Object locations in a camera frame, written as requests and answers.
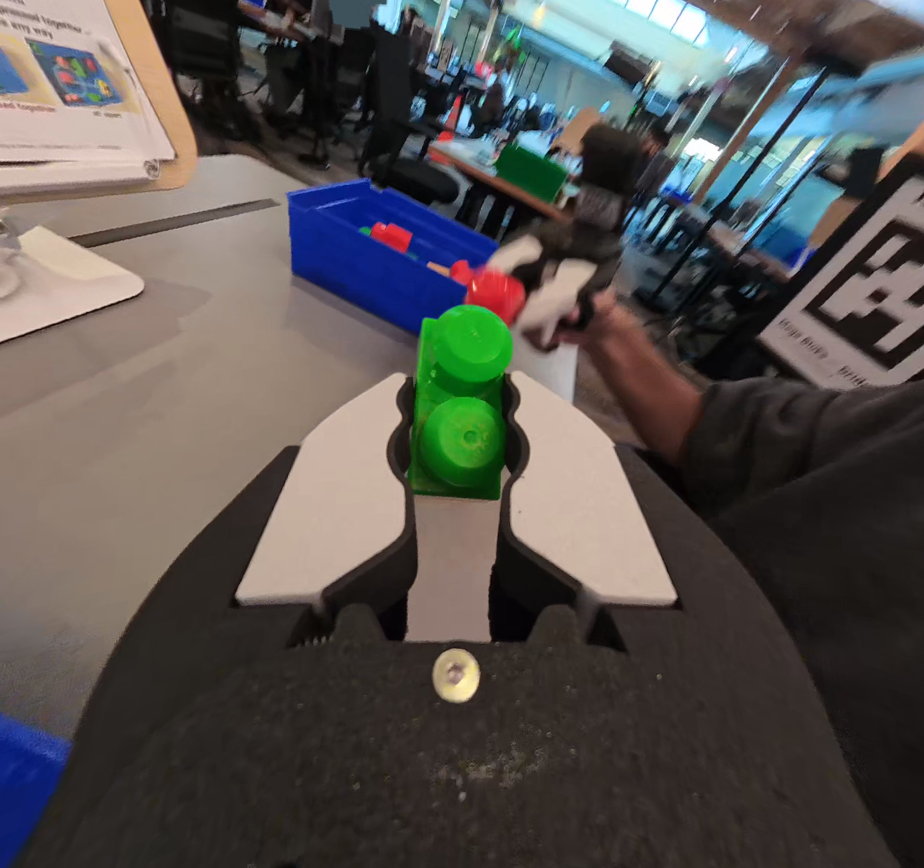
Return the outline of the blue plastic storage bin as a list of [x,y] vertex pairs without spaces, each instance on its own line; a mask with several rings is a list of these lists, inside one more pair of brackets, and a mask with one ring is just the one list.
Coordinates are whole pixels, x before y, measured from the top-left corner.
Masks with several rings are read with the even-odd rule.
[[[287,209],[295,276],[415,335],[425,318],[461,304],[465,293],[427,262],[483,264],[498,247],[496,240],[370,180],[289,192]],[[359,233],[376,222],[412,232],[409,252]]]
[[61,779],[71,743],[1,716],[1,866],[9,867],[36,828]]

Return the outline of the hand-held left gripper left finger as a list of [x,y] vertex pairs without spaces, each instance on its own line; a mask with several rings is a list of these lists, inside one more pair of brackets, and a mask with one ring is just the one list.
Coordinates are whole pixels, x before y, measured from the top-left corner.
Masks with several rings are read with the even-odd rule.
[[406,608],[418,573],[410,468],[414,382],[392,374],[301,441],[235,593],[243,608]]

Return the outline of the black office chair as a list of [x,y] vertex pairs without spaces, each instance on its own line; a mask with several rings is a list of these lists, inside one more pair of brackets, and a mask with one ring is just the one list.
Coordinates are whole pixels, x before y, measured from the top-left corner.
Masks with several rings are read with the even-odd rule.
[[372,130],[359,158],[358,172],[386,189],[425,206],[454,204],[456,180],[428,161],[430,145],[442,132],[411,114],[410,40],[377,27],[374,30],[375,98]]

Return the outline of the person's right forearm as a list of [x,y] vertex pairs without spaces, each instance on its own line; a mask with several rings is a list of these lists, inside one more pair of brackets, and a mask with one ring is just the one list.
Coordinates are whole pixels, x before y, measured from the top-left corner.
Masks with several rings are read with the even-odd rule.
[[757,378],[700,390],[647,333],[620,355],[591,359],[704,518],[810,478],[843,502],[858,493],[867,507],[886,499],[922,507],[920,381],[842,391]]

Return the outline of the green plastic bin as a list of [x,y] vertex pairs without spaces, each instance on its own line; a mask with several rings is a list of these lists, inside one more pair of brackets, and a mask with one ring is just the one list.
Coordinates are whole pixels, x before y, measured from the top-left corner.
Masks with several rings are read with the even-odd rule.
[[518,143],[508,143],[493,163],[495,176],[545,204],[558,198],[568,172],[556,161]]

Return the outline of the person's right hand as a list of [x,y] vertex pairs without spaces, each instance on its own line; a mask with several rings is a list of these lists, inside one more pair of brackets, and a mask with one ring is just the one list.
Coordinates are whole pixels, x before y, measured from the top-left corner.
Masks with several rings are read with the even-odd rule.
[[645,338],[638,318],[619,303],[612,290],[606,289],[581,296],[571,313],[560,319],[554,340],[575,345],[591,356],[610,357],[624,353],[632,343]]

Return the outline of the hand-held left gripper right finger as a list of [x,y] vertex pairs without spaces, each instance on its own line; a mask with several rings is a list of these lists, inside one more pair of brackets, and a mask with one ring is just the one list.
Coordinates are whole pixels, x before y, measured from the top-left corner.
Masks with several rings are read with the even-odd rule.
[[491,569],[491,632],[524,640],[569,608],[586,643],[620,643],[616,608],[675,609],[679,597],[610,438],[525,373],[503,385],[507,481]]

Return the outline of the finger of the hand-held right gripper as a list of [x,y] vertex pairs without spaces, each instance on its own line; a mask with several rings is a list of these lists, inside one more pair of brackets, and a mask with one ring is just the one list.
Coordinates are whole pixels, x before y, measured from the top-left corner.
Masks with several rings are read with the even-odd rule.
[[487,269],[498,273],[514,273],[516,268],[531,266],[543,254],[537,237],[518,237],[502,245],[491,255]]
[[580,331],[593,316],[597,263],[547,260],[522,278],[526,299],[518,333],[538,347],[551,347],[562,332]]

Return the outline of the small red toy block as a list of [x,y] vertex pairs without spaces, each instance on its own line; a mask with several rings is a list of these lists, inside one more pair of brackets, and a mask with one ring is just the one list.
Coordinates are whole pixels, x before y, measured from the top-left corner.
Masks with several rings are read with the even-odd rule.
[[452,264],[450,277],[464,288],[463,304],[492,312],[512,328],[526,304],[524,285],[508,273],[487,264],[472,265],[465,260]]

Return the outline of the grey desk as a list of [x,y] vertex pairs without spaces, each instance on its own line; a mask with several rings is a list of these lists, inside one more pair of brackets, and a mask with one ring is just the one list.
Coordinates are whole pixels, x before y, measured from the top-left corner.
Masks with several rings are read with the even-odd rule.
[[292,277],[304,186],[215,155],[181,189],[11,208],[145,288],[2,345],[2,714],[70,737],[193,537],[284,446],[414,370],[410,334]]

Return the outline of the black white marker board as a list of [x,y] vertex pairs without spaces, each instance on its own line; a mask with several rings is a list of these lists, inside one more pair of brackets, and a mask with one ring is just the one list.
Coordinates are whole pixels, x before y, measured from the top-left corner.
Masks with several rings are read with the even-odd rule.
[[825,240],[756,343],[819,388],[922,379],[922,155],[904,156]]

